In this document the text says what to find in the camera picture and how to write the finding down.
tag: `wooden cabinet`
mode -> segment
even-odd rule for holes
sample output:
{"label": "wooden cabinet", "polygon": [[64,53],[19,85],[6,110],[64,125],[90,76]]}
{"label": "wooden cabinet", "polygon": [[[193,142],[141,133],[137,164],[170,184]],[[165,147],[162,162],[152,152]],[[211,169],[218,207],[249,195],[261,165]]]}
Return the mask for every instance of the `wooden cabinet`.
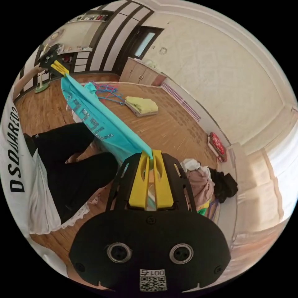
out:
{"label": "wooden cabinet", "polygon": [[129,77],[131,75],[131,73],[133,72],[134,67],[136,66],[136,63],[134,60],[128,59],[125,67],[123,69],[123,72],[121,74],[121,77],[119,79],[119,82],[128,82],[129,81]]}
{"label": "wooden cabinet", "polygon": [[133,68],[133,71],[128,79],[128,82],[139,84],[141,77],[144,75],[144,72],[146,70],[146,66],[136,63],[135,67]]}
{"label": "wooden cabinet", "polygon": [[166,76],[147,65],[128,58],[119,82],[129,82],[147,86],[160,86]]}

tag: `black garment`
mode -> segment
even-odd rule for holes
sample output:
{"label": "black garment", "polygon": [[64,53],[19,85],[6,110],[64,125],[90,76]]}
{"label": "black garment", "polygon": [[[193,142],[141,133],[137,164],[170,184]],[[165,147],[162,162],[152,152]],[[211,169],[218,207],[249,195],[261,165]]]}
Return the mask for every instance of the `black garment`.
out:
{"label": "black garment", "polygon": [[228,174],[224,174],[223,172],[218,172],[215,169],[209,168],[211,173],[211,179],[214,182],[214,195],[215,198],[218,199],[219,203],[223,203],[226,198],[233,197],[237,191],[237,182],[234,178]]}
{"label": "black garment", "polygon": [[65,163],[73,154],[83,153],[94,140],[84,123],[65,125],[32,139],[47,170],[48,186],[62,224],[116,176],[118,163],[108,152]]}

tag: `turquoise fabric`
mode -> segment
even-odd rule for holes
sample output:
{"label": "turquoise fabric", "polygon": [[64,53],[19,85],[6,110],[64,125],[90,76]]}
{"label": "turquoise fabric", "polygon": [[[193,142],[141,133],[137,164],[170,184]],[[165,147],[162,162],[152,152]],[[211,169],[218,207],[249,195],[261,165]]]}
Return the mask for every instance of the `turquoise fabric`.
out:
{"label": "turquoise fabric", "polygon": [[83,87],[66,75],[61,79],[61,89],[69,107],[120,164],[131,155],[142,151],[152,159],[152,149],[99,101],[92,83]]}

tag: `window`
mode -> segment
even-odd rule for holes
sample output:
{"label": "window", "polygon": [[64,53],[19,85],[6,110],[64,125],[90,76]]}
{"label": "window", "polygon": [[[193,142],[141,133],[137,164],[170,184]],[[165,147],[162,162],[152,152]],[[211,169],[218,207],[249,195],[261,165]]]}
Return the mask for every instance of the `window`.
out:
{"label": "window", "polygon": [[143,53],[143,51],[145,50],[146,46],[148,45],[148,43],[152,40],[152,38],[155,36],[154,32],[150,32],[147,34],[147,36],[144,38],[144,40],[142,41],[142,43],[139,45],[138,49],[135,52],[135,56],[140,57]]}

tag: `white cloth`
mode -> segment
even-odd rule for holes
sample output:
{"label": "white cloth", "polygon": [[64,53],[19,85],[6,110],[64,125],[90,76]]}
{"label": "white cloth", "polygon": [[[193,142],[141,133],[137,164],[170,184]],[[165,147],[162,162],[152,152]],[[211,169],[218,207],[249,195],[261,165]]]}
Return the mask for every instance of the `white cloth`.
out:
{"label": "white cloth", "polygon": [[201,169],[202,171],[204,171],[207,174],[208,178],[211,180],[211,173],[210,173],[209,168],[207,166],[202,167],[201,163],[196,161],[193,158],[186,158],[184,161],[182,161],[180,163],[180,165],[183,168],[185,173],[187,171],[194,171],[194,170]]}
{"label": "white cloth", "polygon": [[49,232],[61,220],[47,185],[47,174],[36,152],[32,158],[20,126],[11,89],[0,124],[0,177],[8,207],[16,224],[35,251],[67,276],[66,266],[51,250],[36,244],[30,233]]}
{"label": "white cloth", "polygon": [[182,166],[184,172],[186,173],[187,171],[194,171],[197,170],[201,167],[201,163],[196,161],[193,158],[186,158],[184,161],[180,163]]}

